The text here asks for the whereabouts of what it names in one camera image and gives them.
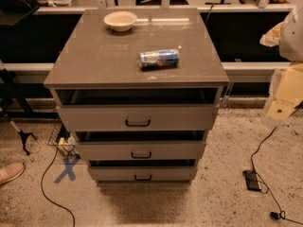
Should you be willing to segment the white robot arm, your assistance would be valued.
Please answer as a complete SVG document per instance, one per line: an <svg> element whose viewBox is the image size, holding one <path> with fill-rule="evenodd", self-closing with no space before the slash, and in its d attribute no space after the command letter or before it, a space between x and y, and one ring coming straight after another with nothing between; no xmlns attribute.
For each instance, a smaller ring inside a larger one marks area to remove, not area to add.
<svg viewBox="0 0 303 227"><path fill-rule="evenodd" d="M286 120L303 102L303 8L296 7L285 20L267 33L259 43L268 47L278 46L279 54L290 65L272 77L272 101L266 116L275 121Z"/></svg>

